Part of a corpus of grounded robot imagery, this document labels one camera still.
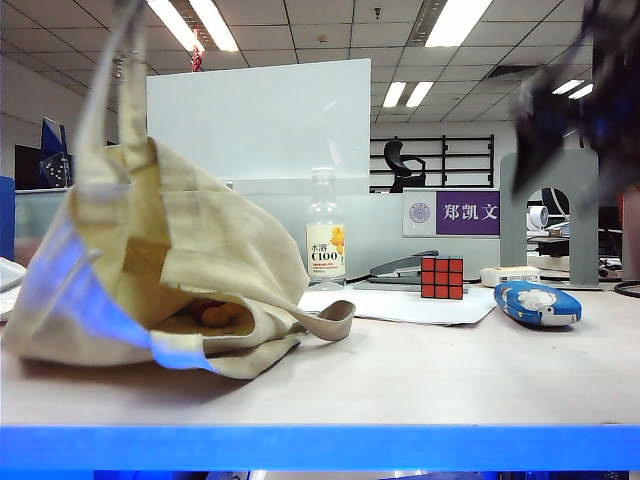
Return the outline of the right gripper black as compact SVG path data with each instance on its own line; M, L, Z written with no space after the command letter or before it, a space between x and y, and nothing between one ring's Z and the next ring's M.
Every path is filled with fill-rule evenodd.
M583 30L592 36L593 90L578 101L584 139L598 154L599 176L582 195L582 207L613 200L635 183L639 148L639 3L588 1ZM512 193L521 193L564 143L577 108L554 94L561 67L543 67L521 84L513 116L516 167Z

